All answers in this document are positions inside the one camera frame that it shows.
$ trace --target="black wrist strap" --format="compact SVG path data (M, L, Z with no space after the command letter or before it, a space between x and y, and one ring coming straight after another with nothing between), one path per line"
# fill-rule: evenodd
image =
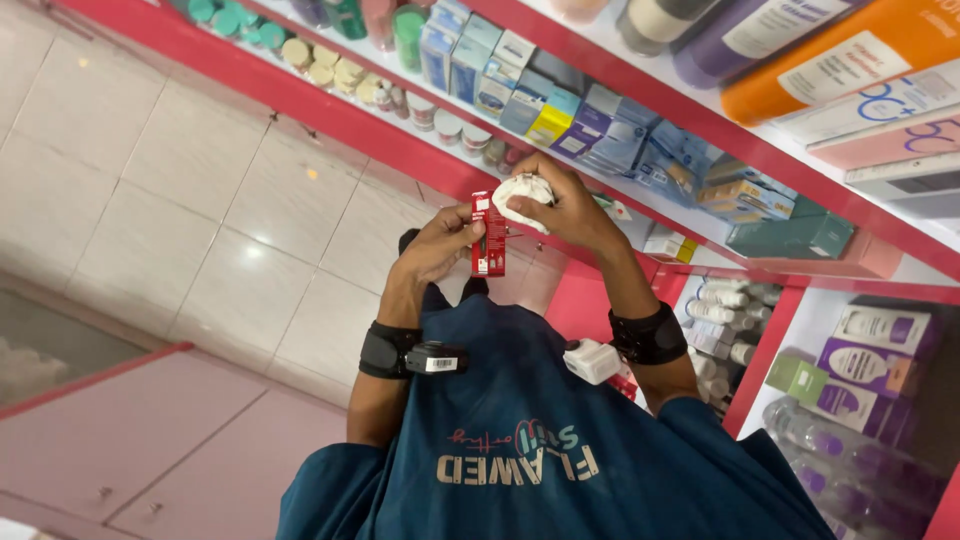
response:
M423 330L370 325L363 350L360 352L360 371L379 379L410 379L414 376L406 368L404 358L423 340Z
M686 338L673 308L660 302L660 309L642 319L624 319L607 315L613 328L613 345L628 361L641 365L661 365L686 353Z

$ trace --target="white cloth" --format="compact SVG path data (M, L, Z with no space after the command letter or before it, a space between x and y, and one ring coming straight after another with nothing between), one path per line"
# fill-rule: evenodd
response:
M542 176L531 173L520 173L513 178L508 178L493 192L493 205L500 212L500 215L516 221L522 225L529 225L544 234L550 234L550 231L539 221L534 221L529 217L524 217L515 211L507 208L507 201L514 195L530 197L531 199L549 205L554 203L553 189L550 183Z

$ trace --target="man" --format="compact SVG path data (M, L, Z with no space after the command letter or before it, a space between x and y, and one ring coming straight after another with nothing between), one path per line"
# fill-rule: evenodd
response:
M596 255L614 336L656 417L569 372L564 339L536 313L476 284L455 308L438 301L432 282L484 233L469 205L443 209L390 272L348 442L306 459L276 537L832 538L769 436L735 442L700 400L672 309L580 180L543 155L520 172L543 176L556 203L508 206ZM468 371L406 372L403 353L426 339L464 346Z

